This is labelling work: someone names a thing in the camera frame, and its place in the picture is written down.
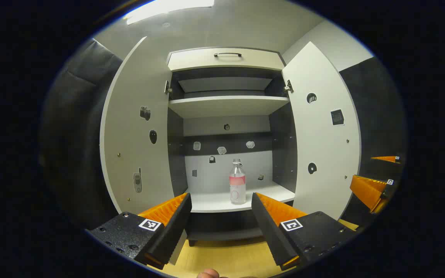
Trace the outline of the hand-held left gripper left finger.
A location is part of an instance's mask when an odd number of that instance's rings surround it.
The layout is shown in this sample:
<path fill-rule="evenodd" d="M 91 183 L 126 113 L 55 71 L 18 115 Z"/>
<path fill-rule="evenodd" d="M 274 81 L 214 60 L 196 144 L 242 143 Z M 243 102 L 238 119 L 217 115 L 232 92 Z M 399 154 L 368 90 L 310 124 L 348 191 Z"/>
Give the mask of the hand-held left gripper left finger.
<path fill-rule="evenodd" d="M 139 214 L 119 213 L 89 232 L 109 249 L 162 270 L 182 237 L 191 210 L 191 195 L 186 192 Z"/>

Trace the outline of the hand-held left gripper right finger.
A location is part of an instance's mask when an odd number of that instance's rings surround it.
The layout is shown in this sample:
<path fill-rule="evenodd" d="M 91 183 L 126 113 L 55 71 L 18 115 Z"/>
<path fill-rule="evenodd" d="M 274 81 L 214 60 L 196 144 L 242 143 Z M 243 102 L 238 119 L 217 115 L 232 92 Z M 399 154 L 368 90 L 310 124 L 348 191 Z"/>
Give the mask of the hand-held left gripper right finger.
<path fill-rule="evenodd" d="M 251 208 L 274 262 L 283 271 L 308 267 L 357 235 L 324 212 L 307 214 L 258 192 L 252 195 Z"/>

